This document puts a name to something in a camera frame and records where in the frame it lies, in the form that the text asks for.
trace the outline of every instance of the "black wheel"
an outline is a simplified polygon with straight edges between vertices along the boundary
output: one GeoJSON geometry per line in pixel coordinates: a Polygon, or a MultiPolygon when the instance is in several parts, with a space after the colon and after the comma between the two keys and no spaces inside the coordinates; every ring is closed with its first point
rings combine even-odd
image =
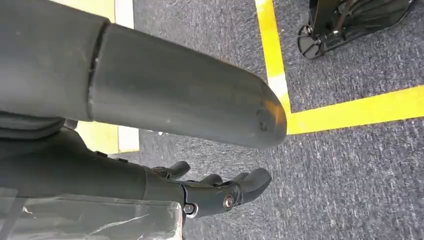
{"type": "Polygon", "coordinates": [[[311,36],[311,26],[304,25],[300,28],[299,33],[297,34],[297,47],[302,55],[307,59],[314,59],[321,56],[321,41],[319,39],[314,39],[311,36]]]}

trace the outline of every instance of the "screw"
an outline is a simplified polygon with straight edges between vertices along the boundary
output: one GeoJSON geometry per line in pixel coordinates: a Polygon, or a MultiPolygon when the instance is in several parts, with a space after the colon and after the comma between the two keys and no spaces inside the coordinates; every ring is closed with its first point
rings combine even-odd
{"type": "Polygon", "coordinates": [[[311,27],[310,26],[305,26],[305,28],[304,28],[304,33],[305,34],[307,34],[307,35],[311,35],[311,33],[312,33],[312,29],[311,29],[311,27]]]}
{"type": "Polygon", "coordinates": [[[185,214],[193,214],[195,212],[195,206],[192,204],[184,205],[184,213],[185,214]]]}
{"type": "Polygon", "coordinates": [[[223,205],[224,205],[224,209],[225,210],[230,210],[232,207],[233,207],[233,196],[231,196],[231,195],[226,195],[225,197],[224,197],[224,202],[223,202],[223,205]]]}

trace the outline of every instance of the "yellow line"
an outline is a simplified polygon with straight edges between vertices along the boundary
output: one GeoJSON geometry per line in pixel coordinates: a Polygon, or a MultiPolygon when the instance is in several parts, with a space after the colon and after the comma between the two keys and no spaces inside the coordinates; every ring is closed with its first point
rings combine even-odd
{"type": "MultiPolygon", "coordinates": [[[[115,22],[115,0],[53,0],[54,2],[108,18],[115,22]]],[[[118,126],[101,122],[80,121],[76,131],[93,151],[119,153],[118,126]]]]}
{"type": "Polygon", "coordinates": [[[291,114],[289,134],[424,117],[424,85],[291,114]]]}
{"type": "Polygon", "coordinates": [[[268,83],[286,111],[288,134],[424,117],[424,86],[291,113],[273,1],[255,3],[268,83]]]}
{"type": "Polygon", "coordinates": [[[287,117],[290,117],[290,100],[273,1],[255,0],[255,5],[268,84],[280,100],[287,117]]]}
{"type": "Polygon", "coordinates": [[[108,18],[115,22],[115,0],[51,0],[87,13],[108,18]]]}

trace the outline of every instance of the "transparent plastic bag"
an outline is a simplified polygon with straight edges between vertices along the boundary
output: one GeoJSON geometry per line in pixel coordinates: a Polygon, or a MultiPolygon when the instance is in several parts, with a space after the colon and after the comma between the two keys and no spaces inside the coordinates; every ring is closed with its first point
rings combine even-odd
{"type": "Polygon", "coordinates": [[[0,239],[180,240],[179,203],[80,195],[17,197],[0,188],[0,239]]]}

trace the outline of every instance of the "gray plastic tube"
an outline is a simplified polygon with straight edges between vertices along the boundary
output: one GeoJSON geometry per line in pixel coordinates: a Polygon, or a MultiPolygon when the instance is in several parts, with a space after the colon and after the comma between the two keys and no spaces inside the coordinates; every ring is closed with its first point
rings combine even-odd
{"type": "Polygon", "coordinates": [[[0,111],[255,148],[286,135],[267,84],[213,57],[48,0],[3,0],[0,23],[0,111]]]}

